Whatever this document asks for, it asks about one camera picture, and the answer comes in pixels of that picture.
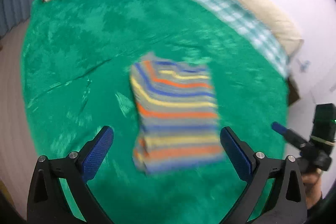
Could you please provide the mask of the person right hand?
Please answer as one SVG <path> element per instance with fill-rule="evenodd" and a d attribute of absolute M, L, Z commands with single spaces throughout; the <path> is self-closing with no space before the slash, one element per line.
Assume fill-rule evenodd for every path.
<path fill-rule="evenodd" d="M 317 168 L 314 171 L 301 175 L 305 187 L 306 205 L 308 209 L 311 209 L 322 197 L 321 174 L 322 170 Z"/>

